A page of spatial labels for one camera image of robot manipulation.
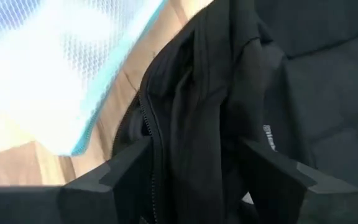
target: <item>black fabric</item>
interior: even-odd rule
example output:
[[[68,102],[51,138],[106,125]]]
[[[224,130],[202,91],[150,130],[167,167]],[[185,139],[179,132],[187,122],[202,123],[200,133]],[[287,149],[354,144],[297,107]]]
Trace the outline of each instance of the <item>black fabric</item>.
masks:
[[[358,223],[358,1],[215,0],[128,114],[114,150],[151,135],[152,223]]]

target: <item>zipper teeth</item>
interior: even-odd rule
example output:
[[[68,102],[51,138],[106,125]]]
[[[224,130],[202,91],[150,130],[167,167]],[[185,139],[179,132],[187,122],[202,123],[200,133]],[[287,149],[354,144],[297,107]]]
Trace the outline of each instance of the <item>zipper teeth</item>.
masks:
[[[147,119],[147,116],[144,111],[144,107],[143,107],[143,104],[142,104],[142,101],[140,100],[140,98],[139,98],[139,103],[140,103],[140,110],[142,111],[142,114],[143,114],[144,123],[146,124],[146,127],[147,127],[147,131],[149,132],[151,137],[153,137],[152,130],[150,128],[150,123],[149,123],[149,120]],[[157,224],[158,221],[157,221],[157,211],[155,208],[155,174],[154,174],[154,171],[152,171],[152,205],[153,205],[154,222],[155,222],[155,224]]]

